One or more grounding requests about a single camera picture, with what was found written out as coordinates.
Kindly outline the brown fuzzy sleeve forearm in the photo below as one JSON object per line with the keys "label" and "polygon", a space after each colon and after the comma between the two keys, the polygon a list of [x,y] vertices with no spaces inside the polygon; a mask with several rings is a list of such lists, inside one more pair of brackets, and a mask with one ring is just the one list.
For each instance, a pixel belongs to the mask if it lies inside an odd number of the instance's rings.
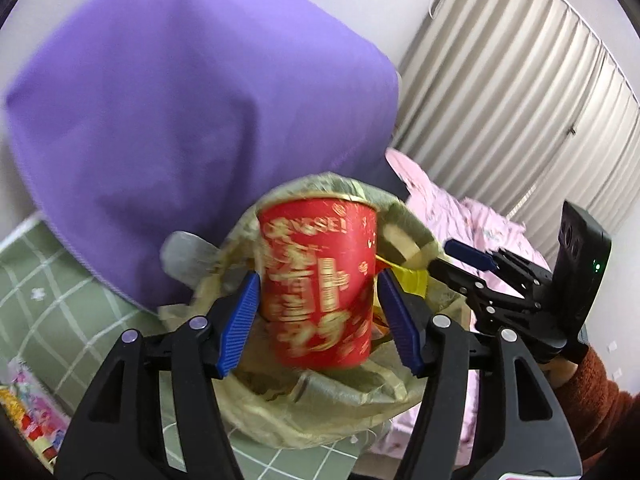
{"label": "brown fuzzy sleeve forearm", "polygon": [[579,363],[557,356],[540,369],[576,441],[586,479],[639,477],[639,397],[608,379],[589,347]]}

